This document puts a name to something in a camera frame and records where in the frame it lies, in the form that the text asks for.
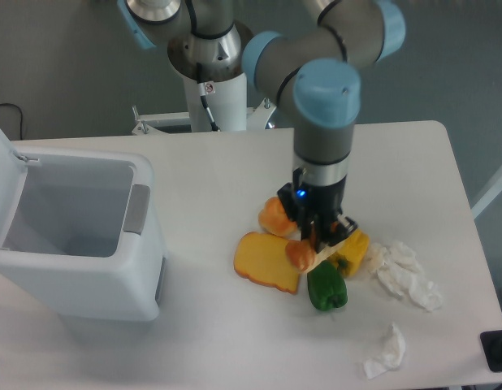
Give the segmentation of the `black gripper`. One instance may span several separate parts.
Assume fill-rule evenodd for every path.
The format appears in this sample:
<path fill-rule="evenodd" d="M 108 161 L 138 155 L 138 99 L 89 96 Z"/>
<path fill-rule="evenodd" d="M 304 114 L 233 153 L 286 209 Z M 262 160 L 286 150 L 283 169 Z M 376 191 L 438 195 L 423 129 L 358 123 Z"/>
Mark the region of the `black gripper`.
<path fill-rule="evenodd" d="M 313 249 L 316 249 L 314 217 L 321 224 L 318 250 L 345 241 L 358 228 L 355 220 L 340 214 L 346 180 L 328 186 L 286 183 L 277 192 L 288 219 L 297 225 L 301 239 L 308 240 Z"/>

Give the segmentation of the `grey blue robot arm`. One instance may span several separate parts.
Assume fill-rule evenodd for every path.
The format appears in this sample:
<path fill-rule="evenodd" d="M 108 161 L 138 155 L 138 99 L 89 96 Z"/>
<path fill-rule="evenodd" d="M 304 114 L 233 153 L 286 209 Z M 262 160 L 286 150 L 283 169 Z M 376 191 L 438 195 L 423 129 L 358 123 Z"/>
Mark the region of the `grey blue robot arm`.
<path fill-rule="evenodd" d="M 356 223 L 341 202 L 361 107 L 358 69 L 401 48 L 405 19 L 390 1 L 308 1 L 316 29 L 296 40 L 252 34 L 230 1 L 121 1 L 138 43 L 164 46 L 182 77 L 194 132 L 242 131 L 254 88 L 293 128 L 292 180 L 278 192 L 289 220 L 317 251 Z"/>

